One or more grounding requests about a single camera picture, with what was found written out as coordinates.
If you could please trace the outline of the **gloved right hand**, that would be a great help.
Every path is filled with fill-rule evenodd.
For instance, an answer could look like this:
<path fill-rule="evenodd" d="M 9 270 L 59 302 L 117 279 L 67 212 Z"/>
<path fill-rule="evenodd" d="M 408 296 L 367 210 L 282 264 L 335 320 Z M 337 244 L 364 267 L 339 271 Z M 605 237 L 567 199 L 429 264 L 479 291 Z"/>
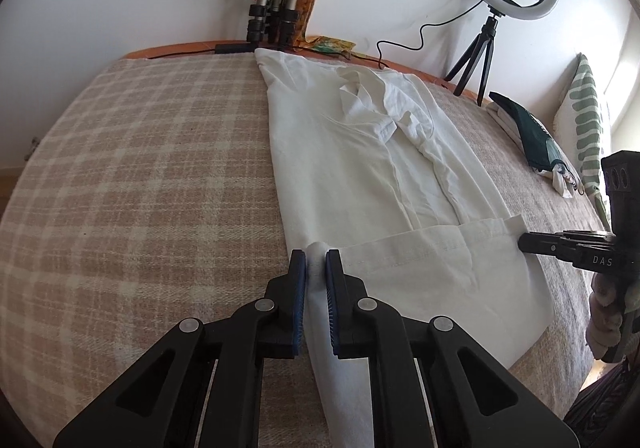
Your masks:
<path fill-rule="evenodd" d="M 616 298 L 615 284 L 602 273 L 595 273 L 591 280 L 586 341 L 596 359 L 602 359 L 609 348 L 620 342 L 623 314 Z"/>

